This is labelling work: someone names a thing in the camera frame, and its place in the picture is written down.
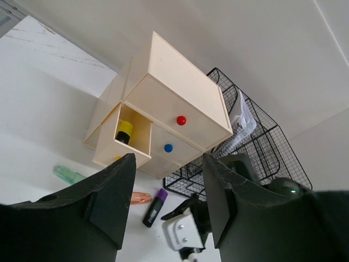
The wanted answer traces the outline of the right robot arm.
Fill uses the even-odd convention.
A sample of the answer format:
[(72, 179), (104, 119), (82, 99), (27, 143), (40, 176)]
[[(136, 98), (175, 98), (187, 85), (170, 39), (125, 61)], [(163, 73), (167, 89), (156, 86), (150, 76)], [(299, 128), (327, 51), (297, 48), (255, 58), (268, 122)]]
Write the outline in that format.
[(245, 154), (204, 154), (205, 201), (197, 194), (163, 216), (168, 246), (196, 261), (208, 235), (222, 261), (305, 261), (312, 213), (299, 199), (310, 189), (287, 177), (263, 184)]

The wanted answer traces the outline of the white paper manual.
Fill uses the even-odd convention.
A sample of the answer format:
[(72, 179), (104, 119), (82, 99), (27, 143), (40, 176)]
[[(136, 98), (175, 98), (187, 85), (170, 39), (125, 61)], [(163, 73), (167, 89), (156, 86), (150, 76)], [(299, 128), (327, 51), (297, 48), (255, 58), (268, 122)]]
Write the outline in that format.
[(241, 91), (237, 93), (237, 100), (229, 114), (233, 135), (222, 142), (214, 151), (218, 158), (226, 156), (242, 143), (257, 126)]

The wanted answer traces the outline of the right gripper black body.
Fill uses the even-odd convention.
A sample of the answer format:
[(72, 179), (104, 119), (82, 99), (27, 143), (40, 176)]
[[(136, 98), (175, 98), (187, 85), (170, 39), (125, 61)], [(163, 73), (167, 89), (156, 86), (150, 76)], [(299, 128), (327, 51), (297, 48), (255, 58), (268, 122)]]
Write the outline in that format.
[(189, 199), (183, 201), (173, 211), (162, 216), (161, 220), (165, 222), (171, 218), (174, 218), (175, 216), (189, 212), (191, 212), (191, 214), (194, 216), (194, 221), (200, 233), (204, 247), (183, 248), (180, 251), (175, 252), (178, 252), (181, 261), (198, 261), (197, 255), (206, 249), (208, 235), (212, 232), (207, 202), (200, 200), (197, 194), (193, 194)]

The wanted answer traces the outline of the yellow cap black highlighter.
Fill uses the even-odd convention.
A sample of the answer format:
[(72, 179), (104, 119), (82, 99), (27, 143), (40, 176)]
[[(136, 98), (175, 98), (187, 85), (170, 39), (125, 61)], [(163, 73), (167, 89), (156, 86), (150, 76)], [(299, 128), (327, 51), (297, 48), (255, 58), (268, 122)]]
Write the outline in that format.
[(133, 125), (128, 121), (121, 121), (119, 127), (117, 128), (115, 139), (128, 144), (133, 132)]

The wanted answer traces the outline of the drawer red knob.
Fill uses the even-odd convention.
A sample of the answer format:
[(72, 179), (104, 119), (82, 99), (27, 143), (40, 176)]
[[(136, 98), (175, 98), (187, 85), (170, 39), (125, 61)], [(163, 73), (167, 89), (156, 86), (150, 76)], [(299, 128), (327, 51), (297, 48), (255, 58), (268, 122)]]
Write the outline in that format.
[(187, 119), (186, 119), (185, 116), (178, 116), (178, 117), (176, 118), (176, 122), (177, 122), (177, 124), (178, 124), (179, 126), (184, 126), (184, 125), (186, 124), (186, 122), (187, 122)]

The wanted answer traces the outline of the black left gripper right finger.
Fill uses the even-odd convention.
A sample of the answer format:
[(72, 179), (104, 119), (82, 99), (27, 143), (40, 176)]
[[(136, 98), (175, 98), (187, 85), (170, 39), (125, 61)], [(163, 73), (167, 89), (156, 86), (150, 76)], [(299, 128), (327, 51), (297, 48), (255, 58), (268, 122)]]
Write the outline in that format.
[(202, 171), (222, 261), (348, 261), (348, 192), (290, 199), (235, 173), (211, 154)]

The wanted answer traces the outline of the purple cap black highlighter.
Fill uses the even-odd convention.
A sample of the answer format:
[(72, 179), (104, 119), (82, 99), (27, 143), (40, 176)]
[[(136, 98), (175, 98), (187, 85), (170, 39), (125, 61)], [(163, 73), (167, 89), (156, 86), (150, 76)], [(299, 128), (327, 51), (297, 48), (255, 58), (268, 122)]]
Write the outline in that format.
[(145, 213), (144, 218), (142, 220), (142, 223), (146, 227), (150, 228), (153, 225), (160, 210), (162, 209), (162, 207), (164, 205), (164, 202), (165, 202), (167, 196), (168, 196), (168, 192), (163, 188), (157, 192), (154, 200), (150, 204), (150, 206), (149, 206), (149, 208), (148, 208), (147, 212)]

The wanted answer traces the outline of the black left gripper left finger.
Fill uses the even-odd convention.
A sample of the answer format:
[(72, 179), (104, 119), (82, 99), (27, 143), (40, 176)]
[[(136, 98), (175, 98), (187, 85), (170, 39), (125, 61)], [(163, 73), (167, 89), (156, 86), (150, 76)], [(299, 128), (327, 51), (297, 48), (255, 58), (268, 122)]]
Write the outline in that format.
[(128, 153), (38, 201), (1, 206), (1, 261), (115, 261), (136, 175)]

